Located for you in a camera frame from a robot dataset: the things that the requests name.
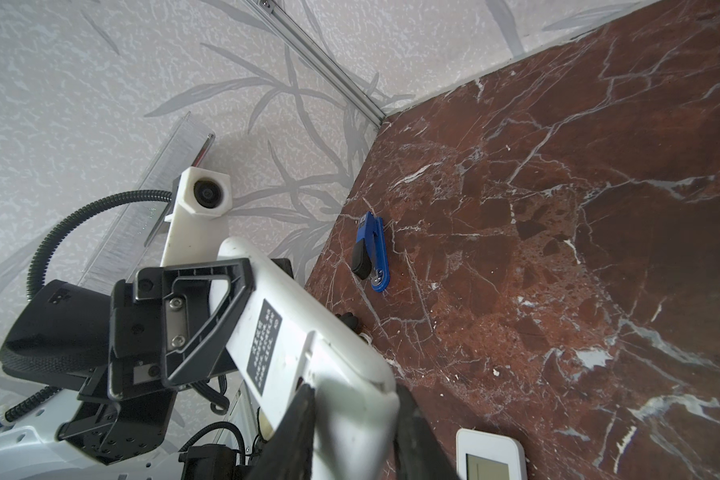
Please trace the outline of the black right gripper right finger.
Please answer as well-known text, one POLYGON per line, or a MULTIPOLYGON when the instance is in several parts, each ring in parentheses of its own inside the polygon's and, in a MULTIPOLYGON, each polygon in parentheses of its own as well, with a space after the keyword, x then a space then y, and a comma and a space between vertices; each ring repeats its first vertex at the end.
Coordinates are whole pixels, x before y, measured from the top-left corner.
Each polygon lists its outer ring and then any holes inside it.
POLYGON ((397 479, 455 479, 456 469, 434 435, 410 390, 396 385, 400 409, 394 437, 397 479))

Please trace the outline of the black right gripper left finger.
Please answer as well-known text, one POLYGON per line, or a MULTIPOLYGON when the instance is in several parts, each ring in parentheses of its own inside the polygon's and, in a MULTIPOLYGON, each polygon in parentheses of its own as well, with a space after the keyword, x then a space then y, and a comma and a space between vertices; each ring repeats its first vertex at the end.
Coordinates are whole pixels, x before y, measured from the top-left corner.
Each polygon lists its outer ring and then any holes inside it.
POLYGON ((304 383, 246 479, 311 479, 315 424, 315 389, 304 383))

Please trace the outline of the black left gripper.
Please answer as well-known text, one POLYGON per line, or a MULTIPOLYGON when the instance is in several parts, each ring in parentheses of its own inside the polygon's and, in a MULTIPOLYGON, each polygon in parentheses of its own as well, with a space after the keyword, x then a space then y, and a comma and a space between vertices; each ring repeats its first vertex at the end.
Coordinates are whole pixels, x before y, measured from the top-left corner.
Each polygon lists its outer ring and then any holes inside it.
POLYGON ((57 437, 109 465, 157 448, 177 394, 190 390, 222 416, 232 409, 224 350, 254 291, 247 259, 147 268, 110 296, 58 287, 56 366, 84 376, 81 405, 57 437))

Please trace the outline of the white remote with red buttons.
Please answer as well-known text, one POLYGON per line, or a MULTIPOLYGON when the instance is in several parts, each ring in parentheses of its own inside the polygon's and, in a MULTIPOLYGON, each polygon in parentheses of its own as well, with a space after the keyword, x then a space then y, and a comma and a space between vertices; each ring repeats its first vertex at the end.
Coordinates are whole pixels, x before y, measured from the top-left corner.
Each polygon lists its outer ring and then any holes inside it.
POLYGON ((230 237, 218 257, 251 265, 254 289, 226 348, 270 424, 280 426, 306 383, 316 397, 313 478, 379 478, 400 405, 388 363, 250 241, 230 237))

